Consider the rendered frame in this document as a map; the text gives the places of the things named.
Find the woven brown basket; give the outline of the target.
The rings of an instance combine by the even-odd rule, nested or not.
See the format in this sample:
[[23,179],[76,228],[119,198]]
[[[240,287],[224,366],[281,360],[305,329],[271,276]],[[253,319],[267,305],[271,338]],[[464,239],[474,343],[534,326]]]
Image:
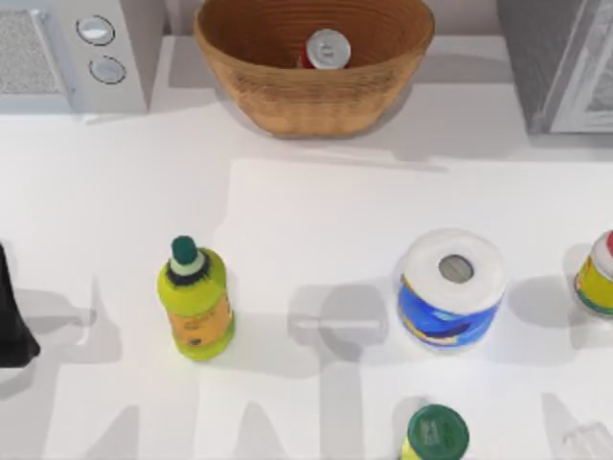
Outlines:
[[[302,68],[313,33],[351,44],[339,70]],[[421,64],[435,32],[424,0],[204,0],[193,36],[219,83],[259,128],[339,137],[375,124]]]

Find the yellow-green bottle with green cap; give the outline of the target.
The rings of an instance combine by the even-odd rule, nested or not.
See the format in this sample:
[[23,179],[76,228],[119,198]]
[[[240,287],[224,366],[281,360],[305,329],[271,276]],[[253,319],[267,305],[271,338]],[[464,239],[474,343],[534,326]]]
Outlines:
[[227,269],[212,249],[177,236],[157,279],[157,293],[177,350],[194,361],[220,355],[230,344],[236,317],[230,305]]

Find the blue and white paper roll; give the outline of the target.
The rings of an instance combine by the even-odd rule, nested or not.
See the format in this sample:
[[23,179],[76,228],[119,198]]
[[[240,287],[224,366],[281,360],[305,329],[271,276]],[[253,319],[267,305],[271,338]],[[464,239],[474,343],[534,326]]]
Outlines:
[[507,285],[503,258],[491,242],[464,229],[433,230],[406,253],[398,317],[426,345],[470,346],[487,333]]

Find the red and silver can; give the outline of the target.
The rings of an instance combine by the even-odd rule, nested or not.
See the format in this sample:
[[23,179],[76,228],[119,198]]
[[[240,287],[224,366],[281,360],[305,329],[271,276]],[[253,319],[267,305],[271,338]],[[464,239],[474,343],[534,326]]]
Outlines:
[[304,69],[339,70],[346,68],[352,57],[352,46],[338,31],[320,29],[304,43],[297,65]]

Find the yellow jar with green lid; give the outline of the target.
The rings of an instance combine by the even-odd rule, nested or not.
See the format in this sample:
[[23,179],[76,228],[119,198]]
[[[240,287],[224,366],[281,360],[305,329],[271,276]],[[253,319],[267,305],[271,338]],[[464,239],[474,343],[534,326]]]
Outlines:
[[398,460],[462,460],[469,442],[465,419],[446,405],[430,403],[411,417]]

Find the small round microwave knob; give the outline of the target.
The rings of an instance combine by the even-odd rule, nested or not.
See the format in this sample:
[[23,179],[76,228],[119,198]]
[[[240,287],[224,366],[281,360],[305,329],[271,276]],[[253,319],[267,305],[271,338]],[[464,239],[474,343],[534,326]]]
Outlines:
[[124,65],[110,56],[92,59],[88,64],[90,75],[98,82],[106,85],[121,83],[126,77]]

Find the large round microwave knob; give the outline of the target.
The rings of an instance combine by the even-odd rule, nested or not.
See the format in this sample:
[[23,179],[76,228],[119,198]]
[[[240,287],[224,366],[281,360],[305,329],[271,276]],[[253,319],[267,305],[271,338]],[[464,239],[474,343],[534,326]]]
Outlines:
[[76,23],[76,30],[84,42],[93,46],[106,46],[116,35],[112,23],[99,15],[80,18]]

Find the yellow jar with red lid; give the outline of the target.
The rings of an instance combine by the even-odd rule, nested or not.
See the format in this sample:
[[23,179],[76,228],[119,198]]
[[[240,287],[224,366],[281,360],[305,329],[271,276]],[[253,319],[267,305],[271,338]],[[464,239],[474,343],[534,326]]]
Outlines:
[[574,288],[587,308],[613,315],[613,230],[595,241],[575,277]]

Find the pale microwave oven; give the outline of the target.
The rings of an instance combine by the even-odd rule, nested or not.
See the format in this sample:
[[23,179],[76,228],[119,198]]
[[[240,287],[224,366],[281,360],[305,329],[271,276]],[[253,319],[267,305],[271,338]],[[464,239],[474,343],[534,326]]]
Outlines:
[[[114,26],[110,44],[79,37],[93,15]],[[148,112],[166,25],[164,0],[0,0],[0,114]],[[90,75],[103,56],[124,65],[121,83]]]

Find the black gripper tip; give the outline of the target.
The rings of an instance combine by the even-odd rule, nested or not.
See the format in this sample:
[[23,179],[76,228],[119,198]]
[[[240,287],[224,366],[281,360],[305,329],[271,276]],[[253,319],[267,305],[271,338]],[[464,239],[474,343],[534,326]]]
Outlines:
[[40,346],[17,306],[10,270],[0,243],[0,369],[24,368],[40,354]]

